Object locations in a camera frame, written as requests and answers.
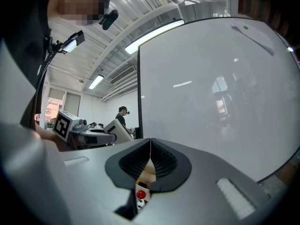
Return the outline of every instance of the black shirt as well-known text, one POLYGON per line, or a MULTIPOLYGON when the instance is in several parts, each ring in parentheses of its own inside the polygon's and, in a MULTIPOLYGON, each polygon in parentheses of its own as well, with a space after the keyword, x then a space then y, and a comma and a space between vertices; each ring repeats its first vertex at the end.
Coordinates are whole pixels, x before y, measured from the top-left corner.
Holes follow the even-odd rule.
POLYGON ((121 114, 118 113, 116 119, 118 119, 119 122, 126 127, 125 118, 121 114))
POLYGON ((34 129, 34 114, 41 113, 42 91, 45 74, 44 61, 51 30, 48 26, 49 0, 11 0, 13 6, 2 7, 3 38, 16 64, 28 81, 36 88, 36 96, 28 105, 21 124, 34 129))

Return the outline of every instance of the whiteboard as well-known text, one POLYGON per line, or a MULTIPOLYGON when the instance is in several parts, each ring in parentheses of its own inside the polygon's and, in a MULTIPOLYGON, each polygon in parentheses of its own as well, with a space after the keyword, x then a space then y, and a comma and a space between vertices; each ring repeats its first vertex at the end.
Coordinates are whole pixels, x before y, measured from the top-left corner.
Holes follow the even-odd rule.
POLYGON ((144 138, 213 153, 255 181, 299 147, 299 68, 262 22, 219 18, 175 28, 140 46, 139 69, 144 138))

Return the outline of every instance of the white ceiling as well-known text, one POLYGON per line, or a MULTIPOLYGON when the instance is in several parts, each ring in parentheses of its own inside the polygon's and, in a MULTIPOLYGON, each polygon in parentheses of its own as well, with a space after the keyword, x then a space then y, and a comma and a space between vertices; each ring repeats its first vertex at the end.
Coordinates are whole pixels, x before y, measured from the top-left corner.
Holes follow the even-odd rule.
MULTIPOLYGON (((180 19, 176 6, 170 0, 111 0, 110 10, 113 9, 118 10, 119 18, 107 31, 102 30, 99 24, 78 26, 74 21, 50 21, 54 41, 64 42, 79 30, 85 36, 85 42, 70 54, 58 54, 53 59, 47 72, 50 83, 104 97, 111 88, 109 82, 115 76, 132 65, 137 67, 136 54, 127 54, 125 47, 144 33, 171 22, 173 18, 180 19), (120 65, 120 69, 108 76, 120 65), (98 74, 104 76, 103 82, 94 90, 89 90, 98 74)), ((226 0, 187 0, 182 9, 185 22, 224 16, 226 0)), ((111 99, 136 90, 136 87, 128 89, 115 93, 111 99)))

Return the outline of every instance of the ceiling pipe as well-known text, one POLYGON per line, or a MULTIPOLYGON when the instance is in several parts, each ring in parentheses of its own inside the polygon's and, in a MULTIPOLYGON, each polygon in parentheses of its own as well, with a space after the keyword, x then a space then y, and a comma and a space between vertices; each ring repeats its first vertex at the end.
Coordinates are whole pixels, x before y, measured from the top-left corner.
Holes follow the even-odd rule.
POLYGON ((63 73, 69 74, 69 75, 71 75, 71 76, 73 76, 73 77, 79 78, 79 79, 81 79, 81 80, 85 80, 86 82, 91 81, 91 80, 88 79, 88 78, 85 78, 85 77, 83 77, 83 76, 80 76, 80 75, 74 74, 74 73, 72 73, 72 72, 66 71, 66 70, 64 70, 64 69, 62 69, 62 68, 60 68, 60 67, 56 67, 56 66, 54 66, 54 65, 52 65, 52 64, 50 64, 49 67, 51 67, 51 68, 53 68, 53 69, 56 69, 56 70, 59 70, 59 71, 61 71, 61 72, 63 72, 63 73))
POLYGON ((137 72, 135 72, 135 74, 133 74, 132 76, 128 77, 127 79, 125 79, 124 81, 121 81, 121 82, 116 82, 110 89, 109 91, 112 91, 120 86, 122 86, 123 84, 129 82, 130 80, 133 80, 137 78, 137 72))
POLYGON ((130 84, 132 84, 132 83, 134 83, 134 82, 137 82, 137 78, 136 78, 136 79, 133 79, 133 80, 127 82, 126 84, 124 84, 124 85, 122 85, 122 86, 120 86, 120 87, 114 89, 113 91, 109 92, 109 93, 106 94, 102 99, 100 99, 100 101, 103 101, 103 100, 106 99, 107 97, 110 97, 113 93, 115 93, 115 92, 121 90, 122 88, 124 88, 124 87, 126 87, 126 86, 128 86, 128 85, 130 85, 130 84))
POLYGON ((123 94, 121 94, 121 95, 119 95, 119 96, 117 96, 117 97, 114 97, 114 98, 108 100, 107 102, 113 101, 113 100, 116 99, 116 98, 122 97, 122 96, 124 96, 124 95, 126 95, 126 94, 128 94, 128 93, 134 92, 134 91, 137 91, 137 88, 134 89, 134 90, 131 90, 131 91, 129 91, 129 92, 125 92, 125 93, 123 93, 123 94))
MULTIPOLYGON (((137 86, 137 82, 132 83, 132 84, 130 84, 130 85, 127 85, 127 86, 124 87, 123 89, 119 90, 119 93, 120 93, 120 92, 123 92, 123 91, 126 91, 126 90, 128 90, 128 89, 130 89, 130 88, 133 88, 133 87, 135 87, 135 86, 137 86)), ((107 99, 111 98, 114 94, 115 94, 115 93, 112 93, 111 95, 107 96, 105 99, 101 99, 100 101, 104 102, 104 101, 106 101, 107 99)))

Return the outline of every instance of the man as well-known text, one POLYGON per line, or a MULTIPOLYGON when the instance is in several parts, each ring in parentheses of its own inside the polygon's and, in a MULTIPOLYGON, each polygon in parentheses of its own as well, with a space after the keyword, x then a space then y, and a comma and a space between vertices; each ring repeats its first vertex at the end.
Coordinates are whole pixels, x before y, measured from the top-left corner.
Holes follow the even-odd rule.
POLYGON ((123 125, 123 127, 129 132, 129 134, 133 134, 134 132, 131 131, 130 129, 126 128, 126 123, 124 116, 127 114, 127 108, 126 107, 119 107, 119 113, 116 116, 116 119, 119 120, 119 122, 123 125))
POLYGON ((45 80, 45 58, 51 30, 48 21, 60 17, 75 20, 81 25, 98 22, 110 0, 11 0, 13 6, 2 4, 2 48, 6 46, 23 75, 36 90, 21 124, 36 130, 42 139, 56 143, 60 151, 66 144, 52 131, 34 122, 41 113, 41 97, 45 80))

